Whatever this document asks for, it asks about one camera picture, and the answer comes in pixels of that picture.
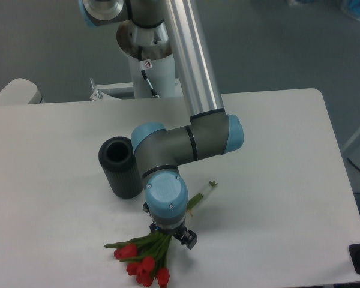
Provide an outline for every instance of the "white table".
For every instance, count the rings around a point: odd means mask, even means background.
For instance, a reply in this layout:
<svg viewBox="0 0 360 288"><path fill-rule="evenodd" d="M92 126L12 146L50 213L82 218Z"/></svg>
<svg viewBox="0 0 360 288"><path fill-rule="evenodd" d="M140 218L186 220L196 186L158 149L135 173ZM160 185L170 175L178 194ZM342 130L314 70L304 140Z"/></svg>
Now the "white table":
<svg viewBox="0 0 360 288"><path fill-rule="evenodd" d="M191 196L210 180L219 186L187 219L194 249L172 242L170 286L360 281L348 252L360 217L321 93L223 99L245 143L180 167ZM117 198L97 153L146 121L189 124L178 98L0 107L0 287L137 285L103 245L148 232L144 195Z"/></svg>

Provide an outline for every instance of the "light blue joint cap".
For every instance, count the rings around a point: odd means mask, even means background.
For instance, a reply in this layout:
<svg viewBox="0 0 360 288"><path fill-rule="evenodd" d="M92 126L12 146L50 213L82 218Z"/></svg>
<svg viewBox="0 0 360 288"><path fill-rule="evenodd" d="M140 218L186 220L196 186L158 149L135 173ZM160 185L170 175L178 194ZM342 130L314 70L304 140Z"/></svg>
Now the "light blue joint cap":
<svg viewBox="0 0 360 288"><path fill-rule="evenodd" d="M84 21L85 21L86 25L88 27L91 27L91 28L92 27L97 27L96 25L93 24L93 22L90 20L90 18L86 14L83 0L79 0L79 7L80 7L80 12L82 13L82 16L84 18Z"/></svg>
<svg viewBox="0 0 360 288"><path fill-rule="evenodd" d="M171 219L185 212L188 188L178 174L163 171L148 181L145 187L145 200L153 214Z"/></svg>
<svg viewBox="0 0 360 288"><path fill-rule="evenodd" d="M229 134L225 153L240 149L244 143L244 131L236 115L228 115Z"/></svg>
<svg viewBox="0 0 360 288"><path fill-rule="evenodd" d="M135 153L136 148L144 141L145 138L158 130L166 130L166 128L162 123L157 122L145 123L136 127L131 136L133 153Z"/></svg>

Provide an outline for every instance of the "tulip bouquet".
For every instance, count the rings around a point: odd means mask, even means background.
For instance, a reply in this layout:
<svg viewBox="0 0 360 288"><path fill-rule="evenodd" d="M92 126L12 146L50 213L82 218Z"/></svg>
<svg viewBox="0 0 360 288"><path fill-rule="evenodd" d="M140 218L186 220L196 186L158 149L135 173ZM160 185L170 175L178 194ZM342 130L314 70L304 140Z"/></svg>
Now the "tulip bouquet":
<svg viewBox="0 0 360 288"><path fill-rule="evenodd" d="M215 181L209 182L208 190L197 193L187 203L187 212L192 215L192 209L202 200L207 193L217 186ZM136 276L136 281L144 287L150 287L157 279L160 288L166 288L169 282L167 267L167 252L172 235L154 230L148 235L133 238L126 242L106 244L105 248L116 249L114 257L120 262L127 262L127 273Z"/></svg>

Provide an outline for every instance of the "gray floor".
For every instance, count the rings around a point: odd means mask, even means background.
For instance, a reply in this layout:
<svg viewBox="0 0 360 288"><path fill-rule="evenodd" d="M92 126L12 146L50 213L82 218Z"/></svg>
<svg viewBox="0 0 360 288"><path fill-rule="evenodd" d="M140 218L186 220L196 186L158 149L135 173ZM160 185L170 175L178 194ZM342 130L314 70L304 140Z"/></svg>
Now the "gray floor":
<svg viewBox="0 0 360 288"><path fill-rule="evenodd" d="M338 1L197 1L221 92L316 88L340 145L360 125L360 22ZM86 101L90 77L129 82L116 29L87 28L76 0L0 0L0 90L22 77L47 102Z"/></svg>

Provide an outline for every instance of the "black cylindrical cup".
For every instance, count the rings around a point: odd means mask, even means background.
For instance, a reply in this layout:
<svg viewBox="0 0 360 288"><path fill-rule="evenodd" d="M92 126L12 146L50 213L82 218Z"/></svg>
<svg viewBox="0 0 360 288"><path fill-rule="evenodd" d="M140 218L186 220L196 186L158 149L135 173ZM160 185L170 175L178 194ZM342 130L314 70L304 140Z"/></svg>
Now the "black cylindrical cup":
<svg viewBox="0 0 360 288"><path fill-rule="evenodd" d="M117 196L130 199L143 190L130 139L114 137L105 141L98 160Z"/></svg>

